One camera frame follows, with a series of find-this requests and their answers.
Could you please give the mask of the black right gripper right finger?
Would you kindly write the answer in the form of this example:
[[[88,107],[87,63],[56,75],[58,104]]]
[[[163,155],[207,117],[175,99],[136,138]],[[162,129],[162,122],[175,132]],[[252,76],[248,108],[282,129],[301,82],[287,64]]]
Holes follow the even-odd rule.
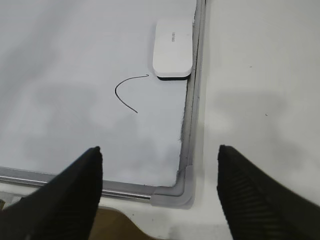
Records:
[[[234,240],[318,240],[320,207],[264,173],[232,146],[219,147],[217,193]]]

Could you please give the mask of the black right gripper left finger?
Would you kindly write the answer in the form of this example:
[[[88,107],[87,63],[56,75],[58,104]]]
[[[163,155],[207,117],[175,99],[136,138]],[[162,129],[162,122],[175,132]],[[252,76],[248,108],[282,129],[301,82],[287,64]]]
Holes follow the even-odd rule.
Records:
[[[63,172],[0,213],[2,240],[87,240],[103,188],[103,157],[89,148]]]

